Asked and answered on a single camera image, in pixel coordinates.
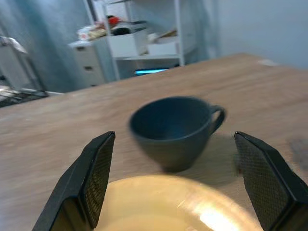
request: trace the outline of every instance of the ceramic cup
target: ceramic cup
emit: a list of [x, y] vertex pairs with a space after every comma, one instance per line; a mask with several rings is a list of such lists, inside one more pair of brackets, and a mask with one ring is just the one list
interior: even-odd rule
[[[215, 112], [219, 115], [213, 121]], [[140, 147], [164, 171], [179, 172], [193, 165], [225, 117], [221, 106], [194, 97], [169, 97], [141, 107], [129, 126]]]

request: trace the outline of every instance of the mug handle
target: mug handle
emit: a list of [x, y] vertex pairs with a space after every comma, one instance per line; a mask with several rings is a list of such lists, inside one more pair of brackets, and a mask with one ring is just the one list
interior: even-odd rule
[[219, 116], [215, 121], [213, 121], [213, 130], [212, 130], [213, 134], [222, 125], [223, 121], [226, 118], [227, 112], [226, 109], [218, 105], [211, 106], [211, 109], [212, 109], [212, 114], [214, 114], [215, 112], [219, 112]]

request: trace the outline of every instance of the mug rim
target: mug rim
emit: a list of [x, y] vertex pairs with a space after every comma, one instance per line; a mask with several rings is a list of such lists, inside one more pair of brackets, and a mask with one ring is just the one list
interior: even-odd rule
[[129, 119], [129, 130], [130, 130], [130, 132], [131, 132], [134, 136], [138, 137], [139, 139], [145, 140], [145, 141], [152, 141], [152, 142], [172, 142], [172, 141], [180, 141], [180, 140], [182, 140], [182, 139], [191, 137], [191, 136], [193, 136], [193, 135], [199, 133], [199, 132], [202, 131], [205, 127], [207, 127], [208, 124], [211, 122], [211, 119], [210, 119], [210, 118], [212, 118], [212, 116], [210, 116], [210, 118], [209, 118], [200, 128], [198, 128], [197, 130], [195, 130], [195, 131], [193, 131], [193, 132], [191, 132], [191, 133], [189, 133], [189, 134], [187, 134], [187, 135], [185, 135], [185, 136], [181, 136], [181, 137], [178, 137], [178, 138], [172, 138], [172, 139], [157, 140], [157, 139], [147, 138], [147, 137], [145, 137], [145, 136], [142, 136], [142, 135], [136, 133], [135, 130], [133, 129], [133, 126], [132, 126], [132, 120], [133, 120], [133, 118], [136, 116], [136, 114], [137, 114], [140, 110], [144, 109], [145, 107], [147, 107], [147, 106], [149, 106], [149, 105], [151, 105], [151, 104], [153, 104], [153, 103], [157, 103], [157, 102], [159, 102], [159, 101], [163, 101], [163, 100], [167, 100], [167, 99], [189, 99], [189, 100], [195, 100], [195, 101], [198, 101], [198, 102], [202, 103], [203, 105], [205, 105], [205, 106], [208, 107], [209, 109], [211, 108], [211, 105], [210, 105], [208, 102], [206, 102], [206, 101], [204, 101], [204, 100], [202, 100], [202, 99], [200, 99], [200, 98], [193, 97], [193, 96], [170, 96], [170, 97], [161, 98], [161, 99], [158, 99], [158, 100], [155, 100], [155, 101], [152, 101], [152, 102], [149, 102], [149, 103], [143, 105], [142, 107], [140, 107], [137, 111], [135, 111], [135, 112], [130, 116], [130, 119]]

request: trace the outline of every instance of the table surface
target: table surface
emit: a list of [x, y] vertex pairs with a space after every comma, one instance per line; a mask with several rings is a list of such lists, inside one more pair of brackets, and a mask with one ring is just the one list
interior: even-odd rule
[[307, 182], [288, 143], [308, 132], [307, 76], [237, 54], [0, 109], [0, 230], [31, 230], [59, 177], [106, 131], [116, 131], [110, 181], [161, 173], [133, 141], [128, 119], [140, 106], [175, 95], [228, 110], [195, 165], [177, 175], [218, 189], [255, 216], [236, 174], [232, 136], [239, 130], [263, 139]]

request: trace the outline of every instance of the white box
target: white box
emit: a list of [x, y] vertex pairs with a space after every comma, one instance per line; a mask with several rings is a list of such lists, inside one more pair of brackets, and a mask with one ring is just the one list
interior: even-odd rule
[[178, 54], [178, 37], [159, 38], [155, 43], [148, 45], [150, 55]]
[[127, 35], [109, 36], [109, 44], [114, 57], [138, 56], [147, 52], [147, 32], [140, 30]]

